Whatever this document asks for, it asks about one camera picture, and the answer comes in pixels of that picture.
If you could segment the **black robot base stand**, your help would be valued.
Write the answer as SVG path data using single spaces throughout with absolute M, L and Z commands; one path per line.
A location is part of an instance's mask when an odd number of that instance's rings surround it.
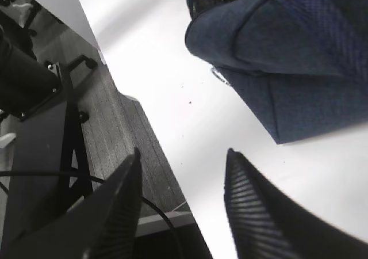
M 67 65 L 44 66 L 1 37 L 1 109 L 19 119 L 7 193 L 2 245 L 45 226 L 64 214 L 93 187 L 82 123 L 70 73 L 80 55 Z

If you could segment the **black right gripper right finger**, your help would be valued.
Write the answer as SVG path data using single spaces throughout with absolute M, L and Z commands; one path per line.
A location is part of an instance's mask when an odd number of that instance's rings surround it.
M 224 190 L 238 258 L 367 258 L 366 243 L 302 208 L 231 148 Z

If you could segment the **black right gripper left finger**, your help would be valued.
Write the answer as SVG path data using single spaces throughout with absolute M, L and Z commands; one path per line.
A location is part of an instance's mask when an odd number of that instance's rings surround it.
M 132 258 L 141 194 L 141 153 L 135 148 L 71 210 L 57 196 L 36 203 L 1 258 Z

